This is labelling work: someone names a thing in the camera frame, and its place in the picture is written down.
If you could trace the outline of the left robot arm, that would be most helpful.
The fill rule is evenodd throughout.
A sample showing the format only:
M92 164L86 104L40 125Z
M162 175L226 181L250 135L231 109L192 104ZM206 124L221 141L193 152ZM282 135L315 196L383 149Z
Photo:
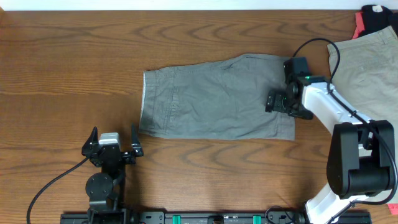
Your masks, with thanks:
M144 155L136 128L131 126L131 150L123 152L118 133L98 134L93 128L81 153L100 172L86 182L89 209L85 223L139 223L137 213L124 208L126 166L134 165Z

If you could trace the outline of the grey shorts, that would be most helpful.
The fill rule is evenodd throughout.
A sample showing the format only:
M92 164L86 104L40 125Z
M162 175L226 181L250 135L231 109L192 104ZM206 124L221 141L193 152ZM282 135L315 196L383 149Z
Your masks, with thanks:
M265 111L285 88L285 57L236 58L144 72L139 131L166 139L295 138L292 117Z

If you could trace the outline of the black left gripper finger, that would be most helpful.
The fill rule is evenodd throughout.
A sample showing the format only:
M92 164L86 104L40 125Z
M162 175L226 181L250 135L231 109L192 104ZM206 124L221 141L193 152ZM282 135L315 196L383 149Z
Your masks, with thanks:
M141 151L141 144L139 142L138 135L134 124L131 124L131 147L135 152Z
M91 147L92 145L98 144L98 129L95 126L89 136L89 138L86 140L85 146L86 147Z

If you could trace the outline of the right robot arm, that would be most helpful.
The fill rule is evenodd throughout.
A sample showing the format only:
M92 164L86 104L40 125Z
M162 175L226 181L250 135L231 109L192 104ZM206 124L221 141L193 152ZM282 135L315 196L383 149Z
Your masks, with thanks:
M316 116L331 133L327 184L305 203L292 223L364 223L347 211L388 191L397 192L394 128L386 120L359 113L322 76L313 76L304 57L284 62L286 89L268 93L265 111L310 120Z

